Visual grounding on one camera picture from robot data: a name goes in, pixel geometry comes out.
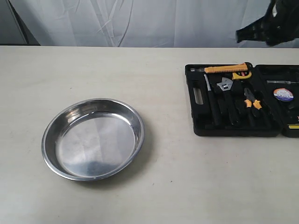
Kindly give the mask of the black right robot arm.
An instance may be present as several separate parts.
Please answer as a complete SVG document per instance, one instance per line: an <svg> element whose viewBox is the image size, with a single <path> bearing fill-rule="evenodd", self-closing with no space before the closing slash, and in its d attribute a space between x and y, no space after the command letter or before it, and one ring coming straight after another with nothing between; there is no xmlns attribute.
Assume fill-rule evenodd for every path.
<svg viewBox="0 0 299 224"><path fill-rule="evenodd" d="M235 32L242 41L265 42L268 46L293 41L299 37L299 1L272 0L263 17Z"/></svg>

